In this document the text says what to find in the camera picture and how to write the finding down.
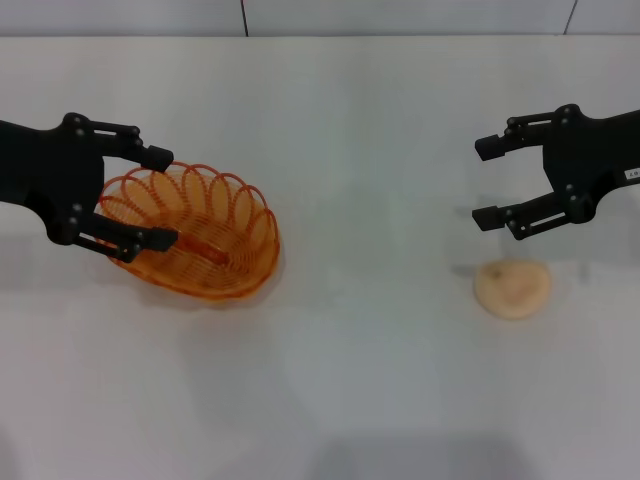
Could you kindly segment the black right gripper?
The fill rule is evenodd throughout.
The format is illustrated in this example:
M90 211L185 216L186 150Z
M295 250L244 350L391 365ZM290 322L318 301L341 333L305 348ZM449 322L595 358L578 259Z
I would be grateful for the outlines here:
M555 112L510 117L502 136L474 144L482 161L534 146L543 148L543 168L553 192L473 210L481 231L506 228L520 241L569 223L586 223L607 194L639 183L638 111L594 119L569 104Z

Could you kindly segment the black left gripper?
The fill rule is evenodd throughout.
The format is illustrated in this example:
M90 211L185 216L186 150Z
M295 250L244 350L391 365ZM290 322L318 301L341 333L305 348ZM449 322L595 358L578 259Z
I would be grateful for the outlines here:
M103 156L165 172L174 154L145 146L136 126L91 121L68 113L39 130L1 123L1 201L27 208L53 243L75 244L124 263L144 250L165 253L178 240L172 229L129 225L93 212L104 183Z

